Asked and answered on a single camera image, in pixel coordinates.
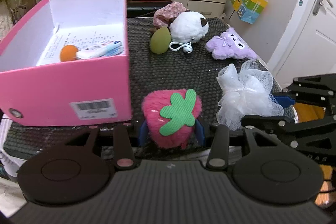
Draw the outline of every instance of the pink floral fabric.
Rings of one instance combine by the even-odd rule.
[[[156,28],[167,27],[169,19],[175,18],[180,13],[185,11],[186,8],[182,3],[174,1],[173,3],[168,4],[154,13],[153,25]]]

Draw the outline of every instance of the colorful paper bag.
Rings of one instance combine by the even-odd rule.
[[[231,3],[240,20],[253,24],[266,7],[268,0],[231,0]]]

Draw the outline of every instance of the barcode label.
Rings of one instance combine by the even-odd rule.
[[[107,119],[118,116],[113,99],[70,103],[81,120]]]
[[[89,109],[99,109],[99,108],[108,108],[111,107],[109,101],[100,101],[93,103],[81,103],[77,104],[79,110],[89,110]]]

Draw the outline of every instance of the barcode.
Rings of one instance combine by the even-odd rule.
[[[91,102],[91,103],[81,103],[77,104],[79,110],[89,110],[89,109],[99,109],[111,107],[109,101]]]

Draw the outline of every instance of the orange ball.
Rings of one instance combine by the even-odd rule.
[[[59,54],[59,59],[61,60],[61,62],[77,60],[76,52],[78,52],[78,49],[74,45],[66,45],[61,50],[61,53]]]

